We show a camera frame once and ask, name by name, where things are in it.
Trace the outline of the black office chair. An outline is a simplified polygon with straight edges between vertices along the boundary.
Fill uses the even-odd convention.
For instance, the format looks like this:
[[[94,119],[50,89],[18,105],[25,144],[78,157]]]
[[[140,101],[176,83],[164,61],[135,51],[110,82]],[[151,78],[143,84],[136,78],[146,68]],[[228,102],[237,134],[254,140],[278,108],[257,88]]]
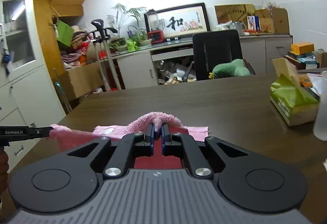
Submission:
[[[255,75],[252,66],[243,58],[237,30],[198,33],[193,36],[192,43],[197,81],[207,80],[216,65],[236,59],[244,60],[251,75]]]

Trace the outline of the orange box on books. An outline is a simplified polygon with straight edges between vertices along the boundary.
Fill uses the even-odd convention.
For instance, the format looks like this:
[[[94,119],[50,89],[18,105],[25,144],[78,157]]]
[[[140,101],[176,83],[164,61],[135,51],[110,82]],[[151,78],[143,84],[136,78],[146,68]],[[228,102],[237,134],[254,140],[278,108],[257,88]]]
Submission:
[[[291,51],[297,55],[313,52],[314,50],[314,44],[310,42],[300,42],[291,45]]]

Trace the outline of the potted green plant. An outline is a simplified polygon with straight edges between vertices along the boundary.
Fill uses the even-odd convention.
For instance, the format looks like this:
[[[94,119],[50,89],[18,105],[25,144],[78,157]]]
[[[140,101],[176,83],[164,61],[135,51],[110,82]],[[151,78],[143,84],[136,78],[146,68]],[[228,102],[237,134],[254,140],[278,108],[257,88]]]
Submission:
[[[145,7],[127,8],[118,3],[113,7],[113,11],[112,15],[107,15],[108,25],[114,29],[112,34],[115,36],[109,43],[111,51],[134,52],[151,44],[147,30],[140,26],[147,13]]]

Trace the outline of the framed calligraphy picture on counter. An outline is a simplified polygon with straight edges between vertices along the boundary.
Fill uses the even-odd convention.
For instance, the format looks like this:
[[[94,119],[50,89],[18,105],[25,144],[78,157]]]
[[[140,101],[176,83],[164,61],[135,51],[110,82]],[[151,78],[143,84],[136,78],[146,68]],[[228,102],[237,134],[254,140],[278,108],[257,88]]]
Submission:
[[[166,8],[156,12],[162,25],[164,39],[188,37],[196,33],[211,31],[206,5],[203,2]],[[147,30],[146,14],[144,19]]]

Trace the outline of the brown cardboard boxes on counter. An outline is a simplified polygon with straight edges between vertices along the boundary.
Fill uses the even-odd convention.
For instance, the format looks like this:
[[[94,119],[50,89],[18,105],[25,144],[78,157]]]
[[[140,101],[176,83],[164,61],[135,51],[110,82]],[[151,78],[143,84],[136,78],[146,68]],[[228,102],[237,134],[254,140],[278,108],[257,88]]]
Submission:
[[[256,10],[253,4],[215,5],[219,24],[240,22],[249,33],[289,34],[289,19],[285,8]]]

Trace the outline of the frosted plastic cup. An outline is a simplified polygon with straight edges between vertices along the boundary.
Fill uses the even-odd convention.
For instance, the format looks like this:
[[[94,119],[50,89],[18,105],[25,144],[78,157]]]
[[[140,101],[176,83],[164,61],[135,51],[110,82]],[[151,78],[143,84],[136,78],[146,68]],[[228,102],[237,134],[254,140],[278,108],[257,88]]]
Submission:
[[[322,94],[320,97],[319,110],[315,120],[313,133],[321,141],[327,141],[327,94],[326,94],[326,71],[322,73]]]

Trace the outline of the green paper bag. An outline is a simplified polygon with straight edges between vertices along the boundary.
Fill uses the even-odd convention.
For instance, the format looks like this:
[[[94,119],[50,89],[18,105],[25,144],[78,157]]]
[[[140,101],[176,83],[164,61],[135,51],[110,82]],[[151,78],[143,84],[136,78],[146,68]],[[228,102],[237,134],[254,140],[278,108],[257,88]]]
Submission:
[[[66,23],[64,23],[63,21],[58,21],[57,31],[58,31],[57,41],[70,47],[74,34],[74,29],[71,28]]]

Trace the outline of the grey metal filing cabinet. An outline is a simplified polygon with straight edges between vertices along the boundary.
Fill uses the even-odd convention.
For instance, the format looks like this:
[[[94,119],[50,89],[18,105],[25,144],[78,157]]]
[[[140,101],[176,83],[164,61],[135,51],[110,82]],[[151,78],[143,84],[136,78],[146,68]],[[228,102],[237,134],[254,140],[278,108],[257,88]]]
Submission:
[[[1,0],[1,125],[44,127],[64,117],[41,50],[33,0]]]

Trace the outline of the pink terry towel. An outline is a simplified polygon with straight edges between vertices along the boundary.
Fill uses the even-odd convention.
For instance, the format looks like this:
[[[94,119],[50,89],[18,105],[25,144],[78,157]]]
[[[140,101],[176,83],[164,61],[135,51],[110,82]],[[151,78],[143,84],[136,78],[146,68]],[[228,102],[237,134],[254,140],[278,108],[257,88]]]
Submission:
[[[119,141],[126,134],[135,132],[146,132],[149,124],[153,124],[155,131],[159,132],[161,125],[167,123],[171,132],[181,132],[189,134],[196,141],[204,141],[208,137],[209,128],[207,126],[184,126],[180,119],[171,115],[154,111],[140,116],[127,126],[109,125],[96,126],[93,132],[84,132],[73,130],[69,127],[53,124],[50,131],[50,138],[58,142],[61,151],[72,149],[76,146],[88,143],[97,137],[108,136],[112,141]],[[145,157],[142,155],[136,158],[134,168],[136,169],[180,169],[182,168],[181,160],[174,156],[163,156],[160,150],[161,143],[155,142],[154,155]]]

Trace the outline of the green tissue pack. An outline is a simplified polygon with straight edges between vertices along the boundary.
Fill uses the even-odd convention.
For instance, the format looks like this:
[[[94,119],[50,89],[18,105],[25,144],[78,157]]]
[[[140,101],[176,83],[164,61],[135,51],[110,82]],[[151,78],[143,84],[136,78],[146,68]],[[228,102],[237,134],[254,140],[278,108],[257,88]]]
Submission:
[[[277,79],[270,86],[270,101],[288,126],[313,122],[319,102],[300,83],[295,65],[285,58],[272,60]]]

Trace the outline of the red base blender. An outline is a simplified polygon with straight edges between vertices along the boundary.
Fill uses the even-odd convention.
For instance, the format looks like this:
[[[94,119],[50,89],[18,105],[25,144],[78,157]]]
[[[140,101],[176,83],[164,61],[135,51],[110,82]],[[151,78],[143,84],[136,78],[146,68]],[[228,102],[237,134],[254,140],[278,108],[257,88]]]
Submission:
[[[152,44],[162,43],[164,41],[164,32],[157,12],[153,9],[146,13],[148,24],[148,37],[151,39]]]

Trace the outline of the green plush cushion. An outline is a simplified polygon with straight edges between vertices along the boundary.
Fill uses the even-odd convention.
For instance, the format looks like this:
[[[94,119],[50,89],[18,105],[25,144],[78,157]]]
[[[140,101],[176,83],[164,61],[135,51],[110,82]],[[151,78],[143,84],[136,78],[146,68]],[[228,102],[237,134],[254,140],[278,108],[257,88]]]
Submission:
[[[242,59],[216,65],[209,74],[209,79],[250,76],[251,72]]]

